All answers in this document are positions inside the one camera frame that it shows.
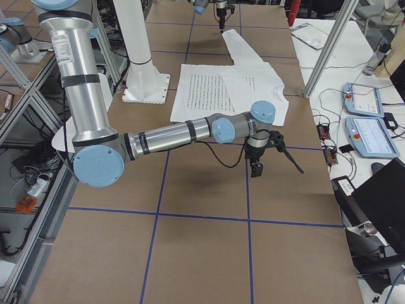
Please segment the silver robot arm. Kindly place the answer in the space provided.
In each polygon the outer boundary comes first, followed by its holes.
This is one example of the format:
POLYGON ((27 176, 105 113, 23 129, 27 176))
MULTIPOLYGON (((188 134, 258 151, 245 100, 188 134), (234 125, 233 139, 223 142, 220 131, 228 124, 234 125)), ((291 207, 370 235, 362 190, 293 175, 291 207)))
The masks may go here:
POLYGON ((188 0, 187 2, 194 7, 194 11, 199 15, 203 14, 209 5, 212 5, 214 18, 218 23, 221 34, 224 33, 226 21, 235 12, 235 5, 231 1, 188 0))
POLYGON ((94 30, 92 1, 35 1, 40 25, 51 36, 76 133, 72 139, 77 178, 91 187, 115 183, 125 164, 142 155, 204 143, 209 137, 230 143, 243 139, 240 157, 248 159, 252 176, 262 173, 266 149, 286 153, 281 133, 272 129, 276 109, 269 101, 255 102, 249 111, 208 117, 138 134, 119 134, 109 124, 97 73, 90 33, 94 30))

